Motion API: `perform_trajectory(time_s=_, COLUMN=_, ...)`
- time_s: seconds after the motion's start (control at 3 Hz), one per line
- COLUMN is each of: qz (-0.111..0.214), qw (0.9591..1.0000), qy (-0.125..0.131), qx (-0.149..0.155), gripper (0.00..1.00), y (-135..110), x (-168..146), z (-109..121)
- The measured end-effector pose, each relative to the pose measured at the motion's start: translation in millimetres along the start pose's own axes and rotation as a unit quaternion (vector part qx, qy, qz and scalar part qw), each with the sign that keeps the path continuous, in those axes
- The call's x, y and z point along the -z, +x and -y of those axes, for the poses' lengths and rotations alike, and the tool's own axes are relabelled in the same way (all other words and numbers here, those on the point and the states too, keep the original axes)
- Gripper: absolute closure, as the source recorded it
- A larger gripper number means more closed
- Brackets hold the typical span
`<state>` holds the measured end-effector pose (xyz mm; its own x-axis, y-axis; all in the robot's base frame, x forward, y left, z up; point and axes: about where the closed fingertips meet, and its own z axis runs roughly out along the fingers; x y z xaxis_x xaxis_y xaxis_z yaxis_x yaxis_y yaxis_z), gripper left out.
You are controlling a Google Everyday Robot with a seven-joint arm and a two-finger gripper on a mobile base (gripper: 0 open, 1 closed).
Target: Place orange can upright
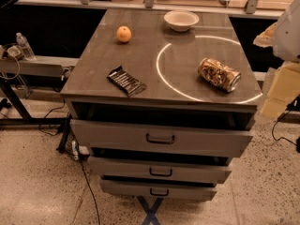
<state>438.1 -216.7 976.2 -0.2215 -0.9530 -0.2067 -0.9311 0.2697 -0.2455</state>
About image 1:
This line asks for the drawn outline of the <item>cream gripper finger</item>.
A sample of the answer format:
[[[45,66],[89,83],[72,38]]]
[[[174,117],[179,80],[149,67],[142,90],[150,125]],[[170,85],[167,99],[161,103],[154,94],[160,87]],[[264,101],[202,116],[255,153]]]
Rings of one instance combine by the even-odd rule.
[[[274,22],[268,26],[263,32],[254,38],[253,44],[262,48],[272,47],[276,25],[277,24]]]
[[[284,62],[275,72],[260,114],[267,119],[277,120],[299,95],[300,64]]]

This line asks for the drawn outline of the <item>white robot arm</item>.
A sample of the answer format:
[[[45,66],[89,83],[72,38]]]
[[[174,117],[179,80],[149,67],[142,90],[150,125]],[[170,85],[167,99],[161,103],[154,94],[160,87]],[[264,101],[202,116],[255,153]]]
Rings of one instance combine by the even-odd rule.
[[[293,0],[278,20],[255,37],[253,44],[271,47],[283,64],[276,70],[259,114],[277,120],[300,95],[300,0]]]

